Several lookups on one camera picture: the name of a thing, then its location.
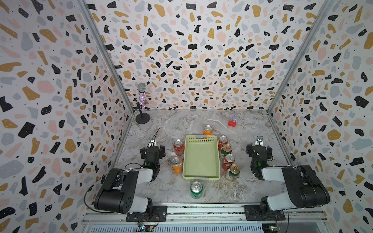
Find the orange soda can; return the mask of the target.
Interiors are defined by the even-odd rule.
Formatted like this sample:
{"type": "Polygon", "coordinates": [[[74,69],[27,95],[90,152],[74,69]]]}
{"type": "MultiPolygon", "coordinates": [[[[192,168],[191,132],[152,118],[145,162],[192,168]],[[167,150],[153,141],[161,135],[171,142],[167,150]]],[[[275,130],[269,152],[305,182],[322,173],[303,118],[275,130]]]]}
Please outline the orange soda can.
{"type": "Polygon", "coordinates": [[[204,127],[204,132],[203,132],[204,135],[209,136],[209,135],[212,135],[212,133],[213,133],[213,127],[211,125],[207,125],[204,127]]]}
{"type": "Polygon", "coordinates": [[[182,174],[183,172],[183,161],[180,157],[171,158],[171,167],[176,175],[182,174]]]}

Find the red cola can column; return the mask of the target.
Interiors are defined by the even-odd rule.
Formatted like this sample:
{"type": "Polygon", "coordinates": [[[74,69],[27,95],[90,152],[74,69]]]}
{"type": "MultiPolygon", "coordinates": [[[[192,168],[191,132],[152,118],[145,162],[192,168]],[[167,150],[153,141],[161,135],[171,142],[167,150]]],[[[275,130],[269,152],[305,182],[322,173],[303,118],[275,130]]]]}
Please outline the red cola can column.
{"type": "Polygon", "coordinates": [[[235,163],[235,157],[233,154],[228,153],[224,156],[222,160],[222,168],[228,170],[231,165],[235,163]]]}
{"type": "Polygon", "coordinates": [[[173,144],[174,153],[176,156],[183,156],[185,151],[185,146],[182,140],[177,139],[173,144]]]}

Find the green gold-top soda can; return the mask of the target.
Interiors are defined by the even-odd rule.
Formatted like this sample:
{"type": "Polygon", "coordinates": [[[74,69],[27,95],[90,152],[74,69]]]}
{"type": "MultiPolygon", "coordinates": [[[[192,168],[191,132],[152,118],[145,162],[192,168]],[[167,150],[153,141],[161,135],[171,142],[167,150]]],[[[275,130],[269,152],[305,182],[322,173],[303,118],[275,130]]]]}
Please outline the green gold-top soda can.
{"type": "Polygon", "coordinates": [[[236,164],[232,164],[227,171],[226,179],[228,181],[234,182],[238,178],[240,172],[240,167],[236,164]]]}

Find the green soda can column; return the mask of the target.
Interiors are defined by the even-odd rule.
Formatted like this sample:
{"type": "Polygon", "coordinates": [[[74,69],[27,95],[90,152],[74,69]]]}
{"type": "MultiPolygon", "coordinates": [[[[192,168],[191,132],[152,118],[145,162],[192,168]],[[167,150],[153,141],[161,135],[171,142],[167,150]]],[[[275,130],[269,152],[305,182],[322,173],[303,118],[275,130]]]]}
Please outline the green soda can column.
{"type": "Polygon", "coordinates": [[[222,157],[225,157],[227,154],[230,154],[232,153],[232,147],[231,145],[229,144],[224,144],[222,147],[221,147],[221,151],[220,151],[222,157]]]}

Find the red cola can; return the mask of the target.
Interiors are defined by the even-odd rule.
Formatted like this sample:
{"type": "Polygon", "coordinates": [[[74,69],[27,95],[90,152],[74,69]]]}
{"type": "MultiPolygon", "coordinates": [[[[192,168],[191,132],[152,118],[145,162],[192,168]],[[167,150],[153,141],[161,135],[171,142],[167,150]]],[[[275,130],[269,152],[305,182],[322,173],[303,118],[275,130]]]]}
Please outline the red cola can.
{"type": "Polygon", "coordinates": [[[228,138],[225,135],[222,135],[218,138],[218,149],[221,151],[222,147],[228,143],[228,138]]]}

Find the pale green plastic basket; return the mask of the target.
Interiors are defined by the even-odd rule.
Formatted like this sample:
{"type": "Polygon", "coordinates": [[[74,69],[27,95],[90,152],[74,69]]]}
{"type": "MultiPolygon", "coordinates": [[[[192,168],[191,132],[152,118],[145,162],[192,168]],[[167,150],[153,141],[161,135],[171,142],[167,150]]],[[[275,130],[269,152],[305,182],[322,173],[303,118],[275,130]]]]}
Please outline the pale green plastic basket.
{"type": "Polygon", "coordinates": [[[183,178],[187,181],[209,182],[220,179],[220,153],[216,136],[185,137],[183,178]]]}

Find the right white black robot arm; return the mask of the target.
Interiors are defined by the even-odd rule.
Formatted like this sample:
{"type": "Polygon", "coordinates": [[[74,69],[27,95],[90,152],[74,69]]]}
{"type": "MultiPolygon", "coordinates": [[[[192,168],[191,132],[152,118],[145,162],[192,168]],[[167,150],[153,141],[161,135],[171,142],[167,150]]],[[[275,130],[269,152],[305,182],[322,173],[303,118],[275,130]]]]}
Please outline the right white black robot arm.
{"type": "Polygon", "coordinates": [[[309,165],[269,166],[273,158],[271,147],[260,143],[248,144],[246,153],[252,159],[250,168],[253,175],[262,181],[282,182],[286,191],[274,196],[263,197],[259,204],[258,214],[268,219],[283,210],[314,208],[330,203],[330,195],[315,171],[309,165]]]}

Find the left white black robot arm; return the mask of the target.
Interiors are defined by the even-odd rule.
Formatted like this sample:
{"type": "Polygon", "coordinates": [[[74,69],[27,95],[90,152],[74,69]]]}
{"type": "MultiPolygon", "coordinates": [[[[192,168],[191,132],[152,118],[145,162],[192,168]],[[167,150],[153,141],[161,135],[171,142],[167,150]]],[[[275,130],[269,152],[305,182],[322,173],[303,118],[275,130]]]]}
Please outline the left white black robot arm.
{"type": "Polygon", "coordinates": [[[135,195],[137,185],[153,182],[160,172],[159,160],[166,156],[163,145],[146,146],[140,150],[144,164],[137,169],[111,169],[106,175],[96,180],[103,180],[100,190],[90,207],[83,197],[85,206],[96,213],[142,214],[145,218],[153,214],[153,201],[150,198],[135,195]]]}

